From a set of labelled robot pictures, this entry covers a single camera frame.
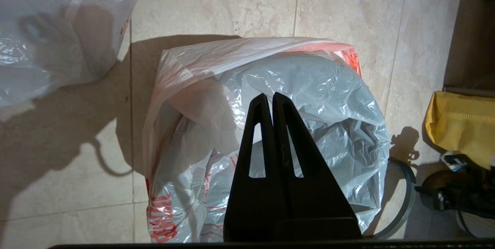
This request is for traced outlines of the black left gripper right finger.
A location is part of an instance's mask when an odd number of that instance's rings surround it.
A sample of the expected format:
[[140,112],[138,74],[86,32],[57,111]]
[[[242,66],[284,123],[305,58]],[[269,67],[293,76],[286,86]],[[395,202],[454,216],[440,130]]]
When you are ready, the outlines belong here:
[[282,235],[293,241],[360,240],[357,217],[292,101],[273,96],[273,127],[288,216]]

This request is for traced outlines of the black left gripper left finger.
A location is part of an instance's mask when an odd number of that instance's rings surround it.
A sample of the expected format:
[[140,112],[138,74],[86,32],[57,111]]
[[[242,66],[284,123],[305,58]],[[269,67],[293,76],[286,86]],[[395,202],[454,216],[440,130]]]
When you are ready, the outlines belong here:
[[[262,135],[265,177],[249,176],[255,126]],[[255,97],[246,117],[236,169],[224,218],[226,242],[267,242],[278,239],[279,226],[288,216],[279,164],[279,148],[268,99]]]

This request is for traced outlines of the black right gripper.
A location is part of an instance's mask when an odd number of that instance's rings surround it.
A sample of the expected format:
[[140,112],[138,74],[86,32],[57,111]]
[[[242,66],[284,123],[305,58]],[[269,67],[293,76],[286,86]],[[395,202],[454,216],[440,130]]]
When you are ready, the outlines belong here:
[[465,154],[444,154],[441,161],[451,171],[444,186],[422,184],[415,186],[420,197],[438,197],[440,210],[456,210],[494,218],[494,164],[483,168]]

